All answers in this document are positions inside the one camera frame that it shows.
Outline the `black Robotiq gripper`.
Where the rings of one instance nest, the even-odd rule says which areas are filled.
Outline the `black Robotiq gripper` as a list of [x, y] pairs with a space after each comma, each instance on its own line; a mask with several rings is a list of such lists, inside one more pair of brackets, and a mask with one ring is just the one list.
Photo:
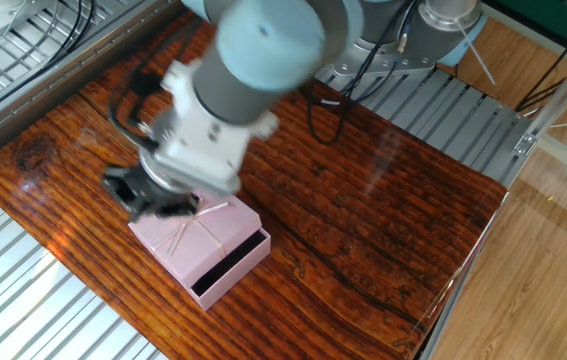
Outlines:
[[196, 194], [166, 190], [143, 171], [133, 173], [132, 168], [107, 167], [101, 183], [126, 211], [129, 221], [151, 214], [159, 218], [192, 216], [199, 208]]

